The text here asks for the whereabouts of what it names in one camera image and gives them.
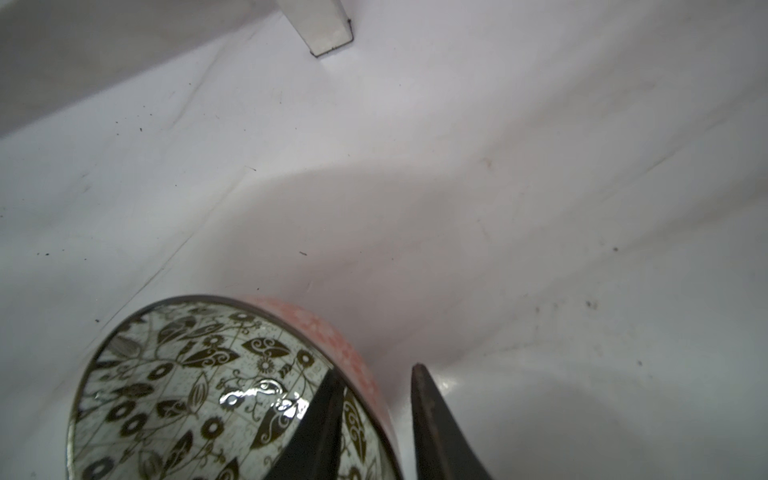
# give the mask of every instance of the white surface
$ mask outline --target white surface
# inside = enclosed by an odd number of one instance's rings
[[[497,478],[765,478],[768,4],[470,3],[345,4],[321,61],[275,12],[0,140],[1,477],[64,478],[130,311],[262,293],[410,478],[416,361]]]

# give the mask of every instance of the black prong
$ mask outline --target black prong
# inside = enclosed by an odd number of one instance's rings
[[[304,412],[296,432],[263,480],[332,480],[339,470],[344,381],[330,370]]]
[[[411,372],[411,408],[419,480],[491,480],[421,363]]]

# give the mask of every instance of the scratch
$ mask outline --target scratch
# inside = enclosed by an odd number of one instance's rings
[[[598,194],[598,203],[610,199],[627,185],[634,183],[638,178],[649,174],[654,168],[674,157],[697,138],[730,120],[744,105],[752,103],[762,95],[766,90],[766,86],[768,86],[768,75],[764,75],[734,97],[718,104],[715,108],[702,115],[701,120],[689,124],[667,142],[664,151],[650,165],[637,173],[630,173],[623,179],[618,178],[611,182],[607,189]]]
[[[126,307],[126,306],[127,306],[129,303],[131,303],[131,302],[133,301],[133,299],[134,299],[134,298],[136,298],[136,296],[138,296],[138,294],[139,294],[139,293],[141,293],[141,292],[142,292],[142,291],[143,291],[145,288],[147,288],[147,286],[148,286],[150,283],[152,283],[152,280],[154,280],[155,278],[157,278],[157,276],[158,276],[158,275],[160,275],[160,273],[161,273],[163,270],[166,270],[166,267],[168,267],[168,266],[170,265],[170,262],[171,262],[171,261],[174,259],[174,257],[176,256],[176,254],[177,254],[177,253],[179,253],[179,250],[181,250],[181,249],[184,247],[184,245],[186,245],[186,244],[187,244],[187,242],[188,242],[188,241],[189,241],[189,240],[190,240],[190,239],[191,239],[191,238],[194,236],[195,232],[197,232],[197,231],[200,229],[200,227],[202,227],[202,226],[203,226],[203,225],[204,225],[204,224],[207,222],[207,220],[208,220],[208,218],[210,217],[210,215],[211,215],[211,214],[212,214],[212,213],[213,213],[213,212],[214,212],[214,211],[215,211],[215,210],[216,210],[216,209],[217,209],[217,208],[218,208],[218,207],[219,207],[219,206],[220,206],[220,205],[221,205],[221,204],[222,204],[222,203],[223,203],[223,202],[224,202],[224,201],[225,201],[225,200],[226,200],[226,199],[229,197],[229,196],[230,196],[230,194],[231,194],[231,193],[232,193],[232,192],[235,190],[235,188],[237,188],[237,186],[240,184],[240,182],[241,182],[241,181],[243,181],[243,179],[244,179],[244,178],[245,178],[245,176],[244,176],[244,175],[243,175],[243,176],[240,176],[239,178],[237,178],[237,179],[236,179],[236,180],[235,180],[235,181],[234,181],[234,182],[233,182],[233,183],[232,183],[232,184],[231,184],[231,185],[230,185],[230,186],[229,186],[229,187],[228,187],[228,188],[227,188],[227,189],[224,191],[224,194],[221,196],[221,198],[220,198],[220,199],[219,199],[219,200],[218,200],[218,201],[217,201],[217,202],[216,202],[216,203],[215,203],[215,204],[214,204],[214,205],[213,205],[213,206],[212,206],[212,207],[211,207],[211,208],[210,208],[210,209],[209,209],[209,210],[208,210],[206,213],[205,213],[205,215],[203,216],[203,218],[200,220],[199,224],[197,225],[197,228],[195,228],[195,229],[192,229],[192,233],[190,233],[190,234],[187,236],[187,238],[184,240],[184,242],[182,242],[182,243],[181,243],[181,245],[179,245],[178,247],[176,247],[176,249],[174,249],[174,252],[173,252],[173,253],[172,253],[170,256],[168,256],[168,258],[167,258],[167,259],[166,259],[166,260],[163,262],[163,264],[161,265],[160,269],[158,269],[158,270],[157,270],[157,271],[156,271],[156,272],[155,272],[155,273],[154,273],[152,276],[150,276],[150,277],[149,277],[149,280],[147,280],[146,282],[144,282],[144,284],[143,284],[143,285],[142,285],[142,286],[141,286],[141,287],[140,287],[138,290],[136,290],[136,292],[135,292],[133,295],[131,295],[131,298],[129,298],[129,299],[127,300],[127,302],[123,303],[123,306],[121,306],[119,309],[115,310],[115,313],[114,313],[112,316],[110,316],[110,317],[109,317],[109,320],[107,320],[106,322],[104,322],[104,323],[102,324],[102,326],[101,326],[101,328],[100,328],[99,332],[101,332],[101,331],[103,331],[104,329],[106,329],[108,325],[111,325],[111,323],[112,323],[112,320],[114,320],[114,319],[115,319],[115,317],[117,317],[117,316],[120,314],[120,312],[122,312],[122,311],[125,309],[125,307]],[[95,342],[97,342],[98,340],[99,340],[99,337],[98,337],[98,336],[97,336],[96,338],[93,338],[93,339],[92,339],[92,340],[91,340],[91,341],[90,341],[90,342],[89,342],[89,343],[86,345],[86,347],[84,348],[84,351],[85,351],[85,352],[89,351],[89,350],[91,349],[91,346],[92,346],[92,345],[93,345]]]
[[[197,92],[200,90],[200,87],[202,87],[205,81],[208,79],[208,76],[210,75],[211,71],[214,69],[214,65],[221,59],[221,56],[224,50],[227,48],[228,44],[229,44],[228,41],[225,42],[224,45],[221,45],[221,48],[219,48],[219,51],[216,52],[216,54],[214,55],[214,59],[210,61],[209,65],[207,66],[203,74],[200,76],[200,79],[195,84],[194,88],[192,89],[192,92],[187,96],[187,100],[184,102],[184,105],[179,110],[179,114],[176,116],[176,119],[174,120],[174,122],[170,124],[169,128],[173,128],[179,122],[179,120],[181,120],[184,114],[187,113],[187,110],[192,104],[192,100],[195,99],[195,97],[197,96]]]
[[[482,232],[482,236],[485,237],[485,241],[491,243],[491,235],[488,234],[488,231],[485,229],[485,225],[482,224],[479,218],[478,225],[480,225],[480,231]]]

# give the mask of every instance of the floral pattern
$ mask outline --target floral pattern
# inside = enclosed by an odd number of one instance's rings
[[[169,300],[123,322],[91,362],[70,432],[71,480],[260,480],[333,364],[278,322]],[[352,390],[339,478],[397,478]]]
[[[355,390],[372,410],[373,416],[378,419],[392,447],[397,449],[395,429],[389,420],[389,411],[373,374],[368,370],[360,354],[338,330],[312,312],[274,298],[250,296],[247,297],[247,301],[298,329],[315,347],[327,355],[333,364],[347,375]]]

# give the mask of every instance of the leaf pattern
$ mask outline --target leaf pattern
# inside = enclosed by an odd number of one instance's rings
[[[224,363],[231,362],[240,358],[235,352],[230,349],[225,349],[222,346],[210,347],[205,350],[193,353],[188,356],[181,364],[184,366],[191,366],[198,369],[207,368],[211,366],[223,365]]]
[[[163,471],[163,457],[155,451],[139,452],[139,476],[151,480]]]
[[[205,403],[205,399],[208,398],[208,378],[204,373],[201,373],[197,377],[190,394],[187,397],[187,405],[190,411],[197,412],[201,406]]]
[[[188,332],[197,321],[193,316],[185,316],[168,323],[160,332],[157,333],[157,345],[164,345],[173,339],[176,339]]]
[[[286,431],[293,421],[293,415],[288,416],[286,412],[290,411],[295,403],[295,400],[284,399],[281,402],[272,404],[270,409],[264,414],[264,418],[256,432],[256,437],[253,439],[253,443],[250,444],[252,449],[260,449],[265,445],[269,445]]]
[[[221,327],[223,327],[223,324],[221,323],[209,323],[206,326],[202,326],[199,329],[192,330],[187,335],[181,337],[182,340],[186,339],[194,339],[198,336],[206,336],[210,335],[211,333],[218,332],[221,330]]]
[[[215,480],[238,480],[240,478],[240,469],[237,466],[237,457],[232,458],[225,466]]]
[[[358,458],[366,463],[366,430],[360,421],[360,412],[355,405],[355,396],[352,390],[347,389],[344,394],[344,423],[349,430],[349,437],[355,446]]]
[[[306,408],[300,399],[311,402],[327,358],[268,319],[202,305],[160,305],[143,323],[122,323],[91,362],[72,420],[86,418],[78,429],[102,430],[76,437],[85,439],[75,446],[83,452],[75,463],[78,480],[239,480],[238,460],[249,450],[257,472],[280,457],[293,420]],[[376,448],[366,412],[349,390],[342,407],[351,464],[338,476],[389,478],[382,463],[388,453]],[[243,434],[250,435],[245,442],[238,438]],[[104,445],[114,446],[114,467],[109,458],[100,460]]]
[[[192,449],[192,430],[187,430],[187,433],[183,434],[178,442],[176,442],[176,445],[170,450],[170,453],[168,453],[168,458],[165,460],[165,465],[163,467],[163,471],[165,473],[168,472],[168,470],[172,469],[176,465],[179,465],[182,460],[184,460],[184,457],[187,456],[187,453],[190,452]]]
[[[91,370],[110,369],[113,366],[120,365],[122,362],[122,360],[101,360],[99,362],[94,362],[93,368],[91,368]]]
[[[114,392],[128,399],[140,399],[141,397],[147,396],[154,392],[154,387],[149,383],[133,383],[131,385],[121,387]]]
[[[267,358],[277,358],[290,353],[290,349],[277,339],[268,339],[259,337],[250,339],[243,346],[257,355],[263,355]]]
[[[187,412],[187,404],[184,400],[171,399],[157,403],[157,416],[169,419]]]
[[[141,344],[122,335],[115,335],[107,350],[122,359],[134,359],[141,354]]]
[[[293,368],[293,366],[290,363],[286,363],[285,365],[280,367],[280,371],[278,372],[280,374],[281,379],[285,379],[286,375],[290,370]]]

